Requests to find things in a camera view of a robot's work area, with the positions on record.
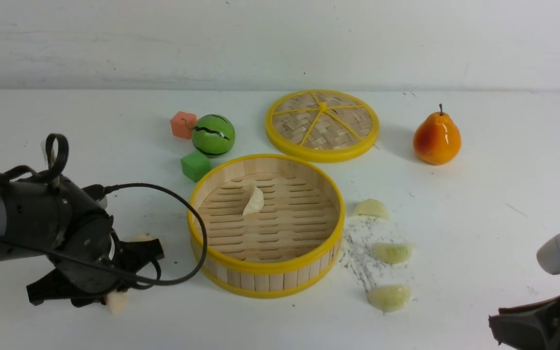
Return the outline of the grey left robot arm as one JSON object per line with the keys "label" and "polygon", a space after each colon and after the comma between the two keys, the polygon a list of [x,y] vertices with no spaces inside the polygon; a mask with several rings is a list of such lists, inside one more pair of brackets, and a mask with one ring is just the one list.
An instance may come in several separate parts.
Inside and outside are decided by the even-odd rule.
{"label": "grey left robot arm", "polygon": [[[106,212],[102,185],[76,186],[60,177],[58,185],[29,181],[0,182],[0,236],[33,248],[50,248],[76,259],[137,273],[152,264],[161,275],[158,261],[162,244],[146,236],[139,242],[120,241],[113,217]],[[38,256],[35,250],[0,243],[0,262]],[[76,308],[107,303],[112,292],[146,286],[49,256],[53,271],[27,286],[29,301],[69,299]]]}

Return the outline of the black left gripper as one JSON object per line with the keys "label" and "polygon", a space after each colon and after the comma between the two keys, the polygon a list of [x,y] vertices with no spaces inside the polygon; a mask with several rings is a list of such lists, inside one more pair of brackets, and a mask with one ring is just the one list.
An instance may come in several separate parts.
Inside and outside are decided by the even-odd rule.
{"label": "black left gripper", "polygon": [[151,284],[125,279],[117,272],[136,275],[151,264],[160,279],[158,264],[164,258],[159,239],[149,235],[123,242],[113,228],[113,216],[98,218],[76,227],[64,244],[49,255],[53,271],[27,286],[29,302],[68,299],[76,308],[107,303],[107,295],[130,289],[146,290]]}

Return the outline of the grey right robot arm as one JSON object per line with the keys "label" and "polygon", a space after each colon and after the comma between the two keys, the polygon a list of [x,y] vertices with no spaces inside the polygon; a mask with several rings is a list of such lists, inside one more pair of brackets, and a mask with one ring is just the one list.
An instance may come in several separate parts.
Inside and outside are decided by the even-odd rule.
{"label": "grey right robot arm", "polygon": [[[560,233],[543,244],[536,259],[545,272],[560,275]],[[488,321],[498,344],[516,350],[560,350],[560,295],[538,303],[500,308]]]}

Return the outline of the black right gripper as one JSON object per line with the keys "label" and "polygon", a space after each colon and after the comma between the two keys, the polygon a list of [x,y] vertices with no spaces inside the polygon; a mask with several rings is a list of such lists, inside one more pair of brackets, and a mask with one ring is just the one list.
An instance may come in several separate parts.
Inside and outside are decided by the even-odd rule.
{"label": "black right gripper", "polygon": [[516,350],[560,350],[560,296],[539,303],[500,308],[488,321],[498,344]]}

